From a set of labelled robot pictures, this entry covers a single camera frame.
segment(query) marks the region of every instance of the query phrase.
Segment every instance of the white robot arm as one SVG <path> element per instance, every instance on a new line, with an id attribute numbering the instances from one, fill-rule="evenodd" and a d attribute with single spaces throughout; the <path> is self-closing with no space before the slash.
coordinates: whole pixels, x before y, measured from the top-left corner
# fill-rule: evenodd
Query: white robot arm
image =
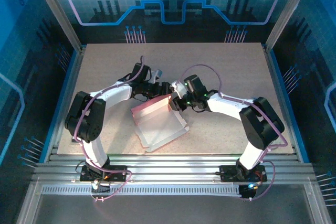
<path id="1" fill-rule="evenodd" d="M 93 181 L 97 176 L 104 179 L 106 174 L 102 170 L 97 169 L 97 167 L 110 170 L 125 169 L 122 167 L 112 167 L 107 154 L 103 150 L 99 135 L 103 126 L 105 110 L 121 101 L 134 98 L 137 94 L 142 94 L 151 99 L 170 93 L 177 94 L 177 97 L 170 104 L 173 110 L 183 111 L 189 106 L 192 109 L 198 107 L 201 112 L 222 113 L 242 122 L 249 142 L 244 153 L 237 161 L 235 173 L 239 181 L 246 181 L 249 173 L 258 166 L 264 150 L 278 137 L 270 125 L 262 119 L 261 115 L 251 106 L 234 101 L 233 97 L 223 94 L 219 95 L 216 90 L 207 91 L 196 75 L 186 78 L 184 84 L 177 81 L 172 84 L 168 82 L 159 84 L 156 82 L 156 79 L 160 77 L 162 72 L 159 70 L 152 72 L 146 65 L 144 65 L 136 79 L 118 87 L 119 84 L 127 80 L 128 76 L 129 78 L 134 77 L 139 72 L 139 69 L 140 63 L 135 64 L 132 73 L 118 80 L 116 88 L 98 96 L 84 116 L 79 126 L 78 138 L 82 140 L 83 147 L 88 156 L 84 168 L 86 169 L 85 172 L 88 172 L 90 176 L 83 179 L 81 176 L 81 181 Z M 148 73 L 151 77 L 149 80 L 146 80 Z M 74 136 L 75 128 L 84 108 L 92 97 L 95 97 L 99 93 L 101 91 L 92 93 L 78 92 L 76 94 L 65 121 L 65 128 L 69 130 L 72 136 Z M 262 109 L 277 129 L 281 132 L 284 131 L 284 125 L 265 98 L 245 101 L 253 103 Z"/>
<path id="2" fill-rule="evenodd" d="M 258 111 L 238 101 L 256 105 L 271 119 L 280 132 L 285 130 L 280 118 L 265 98 L 242 100 L 222 93 L 219 95 L 217 90 L 207 91 L 197 75 L 184 79 L 184 84 L 174 81 L 171 89 L 177 94 L 171 103 L 174 110 L 183 111 L 188 106 L 192 109 L 198 107 L 200 109 L 198 112 L 222 113 L 242 122 L 249 142 L 236 165 L 240 180 L 245 180 L 250 171 L 260 163 L 265 149 L 278 138 L 278 135 Z"/>

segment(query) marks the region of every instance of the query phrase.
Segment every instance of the black mounting bracket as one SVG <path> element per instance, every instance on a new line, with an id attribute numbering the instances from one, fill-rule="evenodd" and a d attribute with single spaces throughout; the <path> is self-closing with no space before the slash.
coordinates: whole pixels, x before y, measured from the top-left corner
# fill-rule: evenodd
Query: black mounting bracket
<path id="1" fill-rule="evenodd" d="M 107 170 L 127 170 L 125 165 L 104 165 L 104 169 Z M 93 182 L 95 179 L 98 179 L 101 182 L 125 182 L 126 181 L 126 172 L 124 173 L 102 173 L 98 174 L 95 171 L 88 168 L 87 165 L 83 165 L 80 178 L 81 182 Z"/>
<path id="2" fill-rule="evenodd" d="M 260 182 L 262 175 L 263 181 L 267 181 L 267 175 L 265 167 L 263 165 L 257 165 L 253 170 L 250 170 L 249 175 L 244 180 L 238 178 L 237 167 L 235 165 L 221 165 L 219 172 L 216 175 L 221 177 L 221 182 Z"/>

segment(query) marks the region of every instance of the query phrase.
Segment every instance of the speckled tabletop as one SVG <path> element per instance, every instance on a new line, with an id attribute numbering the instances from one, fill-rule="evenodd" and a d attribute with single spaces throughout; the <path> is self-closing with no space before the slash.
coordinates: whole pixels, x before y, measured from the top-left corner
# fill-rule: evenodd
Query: speckled tabletop
<path id="1" fill-rule="evenodd" d="M 131 72 L 140 56 L 152 70 L 161 69 L 160 81 L 177 80 L 185 69 L 197 63 L 213 66 L 222 76 L 222 92 L 238 98 L 265 97 L 283 120 L 275 88 L 260 43 L 183 43 L 183 44 L 88 44 L 80 68 L 74 95 L 93 92 L 114 84 Z M 218 78 L 205 67 L 191 69 L 208 90 L 218 89 Z M 106 112 L 101 140 L 108 154 L 144 154 L 135 134 L 131 108 L 137 100 L 127 100 Z M 240 154 L 247 138 L 241 121 L 219 113 L 181 112 L 190 130 L 152 154 Z M 288 132 L 284 137 L 289 141 Z M 291 144 L 274 153 L 292 153 Z M 63 130 L 58 154 L 79 154 L 78 144 Z"/>

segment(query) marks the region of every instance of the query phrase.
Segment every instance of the purple cable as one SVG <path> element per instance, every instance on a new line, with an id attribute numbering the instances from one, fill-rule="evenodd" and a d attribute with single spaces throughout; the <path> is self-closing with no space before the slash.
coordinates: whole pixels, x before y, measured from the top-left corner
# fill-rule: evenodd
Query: purple cable
<path id="1" fill-rule="evenodd" d="M 73 133 L 73 137 L 74 137 L 75 141 L 78 142 L 78 143 L 80 144 L 81 149 L 82 149 L 82 151 L 83 151 L 83 153 L 84 153 L 85 158 L 90 159 L 90 157 L 88 156 L 87 152 L 86 152 L 85 149 L 84 149 L 84 146 L 83 146 L 83 144 L 82 144 L 82 141 L 81 141 L 81 140 L 78 140 L 77 135 L 78 135 L 78 130 L 79 130 L 80 124 L 82 123 L 83 118 L 84 118 L 86 112 L 89 110 L 91 104 L 94 102 L 94 100 L 95 100 L 97 97 L 101 96 L 102 94 L 104 94 L 105 92 L 107 92 L 107 91 L 109 91 L 109 90 L 111 90 L 111 89 L 114 89 L 114 88 L 118 88 L 118 87 L 120 87 L 120 86 L 123 86 L 123 85 L 125 85 L 125 84 L 127 84 L 127 83 L 133 81 L 135 78 L 137 78 L 137 77 L 139 76 L 139 74 L 141 73 L 141 71 L 142 71 L 142 69 L 143 69 L 143 66 L 144 66 L 143 56 L 140 57 L 140 62 L 141 62 L 141 67 L 140 67 L 138 73 L 136 73 L 136 75 L 135 75 L 133 78 L 131 78 L 130 80 L 128 80 L 128 81 L 126 81 L 126 82 L 123 82 L 123 83 L 120 84 L 120 85 L 118 85 L 118 84 L 117 84 L 117 85 L 112 85 L 112 86 L 109 86 L 109 87 L 103 89 L 102 91 L 100 91 L 99 93 L 97 93 L 97 94 L 96 94 L 96 95 L 95 95 L 95 96 L 88 102 L 88 104 L 87 104 L 86 107 L 84 108 L 84 110 L 83 110 L 83 112 L 82 112 L 82 115 L 80 116 L 80 118 L 79 118 L 79 120 L 78 120 L 78 123 L 77 123 L 77 125 L 76 125 L 75 132 Z M 108 196 L 108 197 L 101 198 L 101 199 L 96 198 L 95 200 L 104 201 L 104 200 L 106 200 L 106 199 L 111 198 L 112 196 L 114 196 L 116 193 L 118 193 L 118 192 L 119 192 L 119 191 L 126 185 L 126 183 L 130 180 L 130 178 L 131 178 L 131 176 L 132 176 L 132 172 L 131 172 L 130 170 L 108 170 L 108 169 L 103 169 L 103 168 L 97 166 L 97 165 L 94 164 L 94 163 L 92 163 L 92 166 L 95 167 L 95 168 L 97 168 L 97 169 L 99 169 L 99 170 L 101 170 L 101 171 L 103 171 L 103 172 L 110 173 L 110 174 L 111 174 L 111 173 L 129 173 L 129 174 L 130 174 L 130 176 L 126 179 L 126 181 L 125 181 L 125 182 L 124 182 L 124 183 L 123 183 L 123 184 L 122 184 L 122 185 L 121 185 L 121 186 L 120 186 L 120 187 L 119 187 L 113 194 L 111 194 L 111 195 Z"/>
<path id="2" fill-rule="evenodd" d="M 263 158 L 266 156 L 267 152 L 269 150 L 271 150 L 272 148 L 278 148 L 278 147 L 286 147 L 288 145 L 288 142 L 287 140 L 284 138 L 284 136 L 282 135 L 282 133 L 278 130 L 278 128 L 273 124 L 273 122 L 270 120 L 270 118 L 256 105 L 254 105 L 253 103 L 250 103 L 250 102 L 247 102 L 245 100 L 242 100 L 242 99 L 237 99 L 237 98 L 232 98 L 232 97 L 226 97 L 223 95 L 221 89 L 222 89 L 222 79 L 220 78 L 220 75 L 219 73 L 212 67 L 210 67 L 209 65 L 207 64 L 196 64 L 196 65 L 193 65 L 189 68 L 187 68 L 183 74 L 181 75 L 181 77 L 179 78 L 178 82 L 181 82 L 181 79 L 182 77 L 185 75 L 185 73 L 190 70 L 191 68 L 194 68 L 194 67 L 197 67 L 197 66 L 204 66 L 204 67 L 208 67 L 210 68 L 211 70 L 213 70 L 215 72 L 215 74 L 218 76 L 218 79 L 219 79 L 219 88 L 218 88 L 218 93 L 220 95 L 220 97 L 222 97 L 223 99 L 225 100 L 228 100 L 228 101 L 232 101 L 232 102 L 239 102 L 239 103 L 242 103 L 242 104 L 246 104 L 246 105 L 250 105 L 252 106 L 254 109 L 256 109 L 264 118 L 265 120 L 270 124 L 270 126 L 272 127 L 272 129 L 277 133 L 277 135 L 281 138 L 281 140 L 284 142 L 283 144 L 274 144 L 274 145 L 271 145 L 269 147 L 267 147 L 264 152 L 262 153 L 261 157 L 259 158 L 259 161 L 262 161 Z"/>
<path id="3" fill-rule="evenodd" d="M 250 102 L 247 102 L 245 100 L 242 100 L 242 99 L 237 99 L 237 98 L 231 98 L 231 97 L 225 97 L 222 92 L 221 92 L 221 88 L 222 88 L 222 80 L 220 78 L 220 75 L 219 73 L 213 69 L 212 67 L 206 65 L 206 64 L 196 64 L 196 65 L 193 65 L 189 68 L 187 68 L 183 74 L 181 75 L 181 77 L 179 78 L 178 82 L 181 82 L 181 79 L 182 77 L 185 75 L 185 73 L 191 69 L 191 68 L 194 68 L 194 67 L 197 67 L 197 66 L 204 66 L 204 67 L 208 67 L 210 68 L 211 70 L 213 70 L 216 75 L 218 76 L 218 79 L 219 79 L 219 88 L 218 88 L 218 93 L 220 95 L 220 97 L 222 99 L 225 99 L 225 100 L 228 100 L 228 101 L 232 101 L 232 102 L 240 102 L 242 104 L 247 104 L 247 105 L 250 105 L 252 106 L 254 109 L 256 109 L 264 118 L 265 120 L 271 125 L 272 129 L 278 134 L 278 136 L 282 139 L 282 141 L 284 142 L 283 144 L 274 144 L 274 145 L 271 145 L 269 146 L 267 149 L 264 150 L 264 152 L 262 153 L 262 155 L 260 156 L 259 158 L 259 161 L 260 162 L 269 162 L 272 167 L 273 167 L 273 178 L 269 184 L 269 186 L 267 187 L 267 189 L 260 195 L 258 195 L 257 197 L 255 198 L 249 198 L 249 199 L 244 199 L 244 198 L 241 198 L 242 200 L 249 200 L 249 201 L 252 201 L 252 200 L 256 200 L 256 199 L 259 199 L 261 198 L 262 196 L 264 196 L 271 188 L 271 186 L 273 185 L 273 182 L 274 182 L 274 179 L 275 179 L 275 166 L 273 164 L 273 162 L 271 161 L 263 161 L 263 158 L 265 157 L 265 155 L 267 154 L 267 152 L 273 147 L 273 148 L 277 148 L 277 147 L 286 147 L 288 145 L 288 142 L 286 141 L 286 139 L 284 138 L 284 136 L 281 134 L 281 132 L 278 130 L 278 128 L 276 128 L 276 126 L 273 124 L 273 122 L 269 119 L 269 117 L 256 105 L 254 105 L 253 103 L 250 103 Z"/>
<path id="4" fill-rule="evenodd" d="M 269 183 L 268 187 L 266 188 L 265 191 L 263 191 L 260 195 L 258 195 L 257 197 L 254 197 L 254 198 L 240 198 L 241 200 L 244 200 L 244 201 L 254 201 L 254 200 L 257 200 L 257 199 L 260 199 L 262 196 L 264 196 L 271 188 L 271 186 L 273 185 L 274 183 L 274 180 L 275 180 L 275 166 L 273 164 L 272 161 L 264 161 L 264 162 L 268 162 L 272 165 L 273 167 L 273 178 L 271 180 L 271 182 Z"/>

